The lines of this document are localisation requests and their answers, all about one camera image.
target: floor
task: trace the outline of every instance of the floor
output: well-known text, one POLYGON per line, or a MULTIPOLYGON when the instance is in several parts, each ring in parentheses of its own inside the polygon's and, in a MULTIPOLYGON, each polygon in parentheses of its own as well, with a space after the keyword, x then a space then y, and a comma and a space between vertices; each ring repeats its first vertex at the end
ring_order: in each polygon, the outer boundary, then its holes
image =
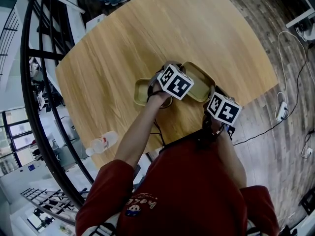
MULTIPOLYGON (((275 69, 279 85, 245 106, 235 124, 233 143, 245 141, 264 132, 275 120, 277 92, 285 92, 284 75, 278 52, 278 33, 286 30, 285 23, 303 11, 300 0, 231 0, 248 21, 261 41, 275 69)), ((106 7, 95 0, 79 0, 88 17, 109 14, 116 8, 106 7)), ((287 78, 288 109, 291 112, 297 95, 296 78, 304 63, 303 49, 288 35, 281 36, 281 51, 287 78)), ((309 65, 315 76, 315 48, 309 50, 309 65)), ((243 162, 248 186, 265 185, 270 191, 280 227, 291 228, 306 213, 299 206, 302 196, 315 185, 314 155, 305 160, 300 156, 304 137, 315 127, 315 86, 307 67, 299 80, 300 94, 292 116, 265 135, 235 146, 243 162)), ((315 136, 307 147, 315 148, 315 136)))

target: yellow tray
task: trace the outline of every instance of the yellow tray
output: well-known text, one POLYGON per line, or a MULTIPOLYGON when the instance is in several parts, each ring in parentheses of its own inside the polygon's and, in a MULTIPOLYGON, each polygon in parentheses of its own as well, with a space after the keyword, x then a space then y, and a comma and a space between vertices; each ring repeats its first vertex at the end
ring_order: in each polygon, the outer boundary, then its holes
POLYGON ((145 106, 147 103, 149 81, 150 79, 139 79, 136 81, 133 100, 140 106, 145 106))
POLYGON ((194 85, 187 95, 198 102, 206 101, 211 91, 211 86, 215 87, 216 82, 206 72, 190 61, 182 64, 182 67, 185 69, 185 73, 194 81, 194 85))
MULTIPOLYGON (((192 62, 185 62, 182 64, 181 68, 183 68, 185 73, 194 81, 194 85, 187 95, 198 102, 206 101, 211 91, 211 86, 215 87, 216 82, 192 62)), ((150 79, 146 78, 136 81, 133 100, 140 106, 145 106, 147 103, 149 81, 150 79)))

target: wrist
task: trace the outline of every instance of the wrist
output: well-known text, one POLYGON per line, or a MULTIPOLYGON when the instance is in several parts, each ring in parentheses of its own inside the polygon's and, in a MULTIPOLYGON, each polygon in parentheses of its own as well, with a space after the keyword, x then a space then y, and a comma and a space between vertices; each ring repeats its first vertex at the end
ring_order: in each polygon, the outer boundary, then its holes
POLYGON ((164 99, 159 94, 152 95, 148 101, 148 104, 154 105, 157 107, 162 106, 164 103, 164 99))

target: table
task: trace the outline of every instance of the table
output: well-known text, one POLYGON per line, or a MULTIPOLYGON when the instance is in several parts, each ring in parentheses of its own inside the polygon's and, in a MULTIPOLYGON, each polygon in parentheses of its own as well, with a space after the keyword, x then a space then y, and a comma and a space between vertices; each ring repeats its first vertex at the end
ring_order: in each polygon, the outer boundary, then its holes
MULTIPOLYGON (((242 105, 275 86, 271 63, 251 27, 229 0, 132 0, 94 27, 57 67, 70 117, 85 147, 116 131, 119 139, 143 107, 135 82, 167 60, 194 62, 242 105)), ((157 116, 166 143, 201 128, 203 103, 188 96, 157 116)), ((118 144, 93 155, 97 167, 118 144)), ((146 152, 161 147, 151 135, 146 152)))
POLYGON ((298 17, 296 17, 295 19, 293 19, 292 21, 290 21, 289 23, 287 23, 285 25, 287 28, 294 26, 295 24, 297 24, 298 22, 306 18, 311 19, 315 17, 315 0, 304 0, 304 1, 308 6, 308 10, 302 13, 301 15, 299 15, 298 17))

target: plastic bottle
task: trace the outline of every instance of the plastic bottle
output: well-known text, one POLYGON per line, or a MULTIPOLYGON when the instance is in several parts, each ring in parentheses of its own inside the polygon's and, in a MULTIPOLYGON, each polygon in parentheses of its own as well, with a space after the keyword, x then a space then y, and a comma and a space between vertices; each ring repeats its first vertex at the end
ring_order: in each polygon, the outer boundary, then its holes
POLYGON ((118 134, 115 131, 110 131, 104 135, 91 141, 91 147, 85 150, 88 156, 93 154, 102 154, 105 150, 113 146, 118 140, 118 134))

